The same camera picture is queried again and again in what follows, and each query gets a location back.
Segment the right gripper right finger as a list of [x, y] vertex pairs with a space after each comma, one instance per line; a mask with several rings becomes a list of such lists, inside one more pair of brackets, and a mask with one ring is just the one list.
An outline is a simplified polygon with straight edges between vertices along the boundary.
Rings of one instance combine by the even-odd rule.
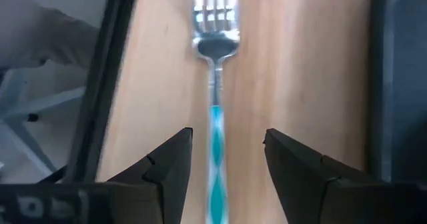
[[328, 185], [334, 181], [376, 181], [277, 129], [266, 130], [264, 153], [288, 223], [319, 223]]

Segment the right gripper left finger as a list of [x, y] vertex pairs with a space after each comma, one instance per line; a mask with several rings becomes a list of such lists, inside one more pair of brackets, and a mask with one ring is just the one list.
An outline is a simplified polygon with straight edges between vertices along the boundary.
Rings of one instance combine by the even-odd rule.
[[183, 128], [109, 181], [113, 223], [179, 224], [189, 183], [193, 129]]

